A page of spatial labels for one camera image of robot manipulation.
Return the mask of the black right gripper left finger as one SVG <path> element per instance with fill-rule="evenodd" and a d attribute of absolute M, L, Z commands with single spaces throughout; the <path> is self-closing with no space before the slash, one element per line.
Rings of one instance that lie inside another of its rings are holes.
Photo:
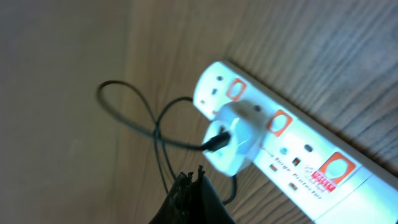
<path fill-rule="evenodd" d="M 193 172 L 181 172 L 149 224 L 186 224 L 192 201 Z"/>

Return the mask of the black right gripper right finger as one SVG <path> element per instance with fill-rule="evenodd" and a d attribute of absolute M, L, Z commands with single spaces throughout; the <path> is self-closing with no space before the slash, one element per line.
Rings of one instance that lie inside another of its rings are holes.
<path fill-rule="evenodd" d="M 192 188 L 192 223 L 197 224 L 235 224 L 226 205 L 236 197 L 236 176 L 231 178 L 231 195 L 228 199 L 219 198 L 217 191 L 199 165 L 198 178 Z"/>

